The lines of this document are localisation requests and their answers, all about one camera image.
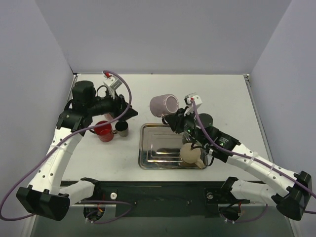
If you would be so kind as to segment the small dark brown cup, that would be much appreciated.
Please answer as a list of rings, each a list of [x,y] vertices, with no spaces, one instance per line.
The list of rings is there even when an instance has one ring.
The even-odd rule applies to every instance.
[[[129,126],[126,121],[119,121],[115,124],[114,134],[120,137],[127,137],[129,135]]]

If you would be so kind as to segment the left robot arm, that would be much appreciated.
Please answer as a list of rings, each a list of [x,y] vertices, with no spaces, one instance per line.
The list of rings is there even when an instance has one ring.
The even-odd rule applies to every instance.
[[[36,167],[38,172],[28,186],[20,187],[16,193],[27,212],[60,221],[71,205],[83,199],[90,203],[101,199],[97,180],[82,178],[64,190],[60,189],[60,184],[76,146],[90,129],[93,117],[107,113],[115,121],[126,121],[138,114],[122,95],[107,93],[100,97],[93,82],[83,80],[75,83],[72,99],[59,115],[44,161]]]

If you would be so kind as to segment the red ceramic mug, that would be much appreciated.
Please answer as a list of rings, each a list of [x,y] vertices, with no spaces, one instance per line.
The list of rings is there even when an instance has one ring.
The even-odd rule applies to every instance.
[[[110,142],[113,140],[114,135],[117,133],[116,130],[112,129],[111,124],[107,124],[101,127],[97,127],[89,130],[91,133],[98,136],[102,142]]]

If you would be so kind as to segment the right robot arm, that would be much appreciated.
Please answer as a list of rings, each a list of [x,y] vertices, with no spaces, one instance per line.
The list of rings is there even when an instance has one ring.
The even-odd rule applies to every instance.
[[[260,180],[259,183],[229,177],[220,195],[226,202],[249,200],[275,206],[289,219],[300,221],[312,196],[312,177],[284,169],[259,156],[238,139],[213,126],[209,114],[185,115],[179,109],[162,121],[177,134],[185,133],[189,141],[201,145],[214,159],[236,166]]]

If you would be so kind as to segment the lilac ceramic mug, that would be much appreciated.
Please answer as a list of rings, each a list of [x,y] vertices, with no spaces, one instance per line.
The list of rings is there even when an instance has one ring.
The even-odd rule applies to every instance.
[[[156,96],[150,101],[150,111],[153,116],[158,118],[173,115],[178,109],[179,102],[173,94]]]

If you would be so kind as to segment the cream ceramic mug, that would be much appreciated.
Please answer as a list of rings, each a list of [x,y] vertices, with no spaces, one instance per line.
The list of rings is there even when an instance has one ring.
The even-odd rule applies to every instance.
[[[198,168],[203,169],[205,164],[201,158],[202,150],[198,147],[191,147],[192,143],[184,144],[180,149],[180,159],[188,164],[195,164]]]

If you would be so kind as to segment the pink faceted ceramic mug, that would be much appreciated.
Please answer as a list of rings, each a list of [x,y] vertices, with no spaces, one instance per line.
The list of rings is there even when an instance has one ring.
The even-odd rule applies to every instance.
[[[113,117],[110,114],[104,114],[104,118],[106,121],[112,121]]]

